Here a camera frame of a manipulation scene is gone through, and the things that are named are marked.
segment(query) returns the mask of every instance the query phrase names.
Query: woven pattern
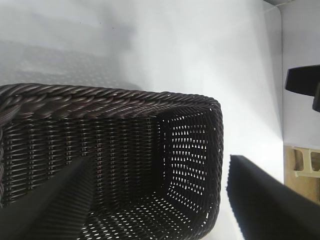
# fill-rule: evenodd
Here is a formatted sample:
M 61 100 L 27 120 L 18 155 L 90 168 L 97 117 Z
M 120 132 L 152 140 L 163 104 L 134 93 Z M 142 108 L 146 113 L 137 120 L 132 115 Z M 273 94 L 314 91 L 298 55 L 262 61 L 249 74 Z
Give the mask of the woven pattern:
M 213 98 L 87 86 L 0 87 L 4 207 L 80 156 L 94 200 L 79 239 L 199 239 L 220 204 L 223 125 Z

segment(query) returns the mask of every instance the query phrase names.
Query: wicker basket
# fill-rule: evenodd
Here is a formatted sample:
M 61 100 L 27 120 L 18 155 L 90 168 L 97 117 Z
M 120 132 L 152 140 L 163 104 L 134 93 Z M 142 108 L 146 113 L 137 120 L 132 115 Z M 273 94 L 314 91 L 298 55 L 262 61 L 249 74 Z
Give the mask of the wicker basket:
M 0 87 L 2 207 L 71 161 L 94 163 L 80 240 L 196 240 L 219 212 L 223 124 L 202 95 L 103 87 Z

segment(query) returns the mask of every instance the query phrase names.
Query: black object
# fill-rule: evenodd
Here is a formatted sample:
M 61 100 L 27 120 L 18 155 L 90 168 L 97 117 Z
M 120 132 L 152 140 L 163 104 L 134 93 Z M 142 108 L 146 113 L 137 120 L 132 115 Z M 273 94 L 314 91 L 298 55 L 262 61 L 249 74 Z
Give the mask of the black object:
M 91 162 L 80 158 L 0 210 L 0 239 L 75 240 L 93 199 Z
M 227 193 L 246 240 L 320 239 L 320 206 L 243 156 L 231 156 Z
M 320 112 L 320 65 L 289 69 L 285 89 L 297 94 L 313 96 L 312 109 Z

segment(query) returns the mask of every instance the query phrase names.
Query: basket bottom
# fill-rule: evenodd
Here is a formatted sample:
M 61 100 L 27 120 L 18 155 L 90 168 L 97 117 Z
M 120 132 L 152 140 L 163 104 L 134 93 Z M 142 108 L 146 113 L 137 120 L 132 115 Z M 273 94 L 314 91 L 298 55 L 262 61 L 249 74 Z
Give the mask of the basket bottom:
M 153 194 L 118 212 L 90 212 L 78 240 L 182 239 L 191 220 Z

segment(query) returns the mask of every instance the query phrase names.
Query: white surface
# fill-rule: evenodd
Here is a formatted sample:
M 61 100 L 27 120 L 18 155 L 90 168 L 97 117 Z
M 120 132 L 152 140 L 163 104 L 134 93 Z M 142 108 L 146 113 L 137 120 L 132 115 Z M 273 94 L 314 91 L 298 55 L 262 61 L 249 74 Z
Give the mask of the white surface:
M 283 83 L 290 68 L 320 64 L 320 1 L 296 0 L 281 7 Z M 283 90 L 283 141 L 289 146 L 320 149 L 320 113 L 312 96 Z
M 0 84 L 203 94 L 220 101 L 220 214 L 206 240 L 242 239 L 229 155 L 283 181 L 281 16 L 260 0 L 0 0 Z

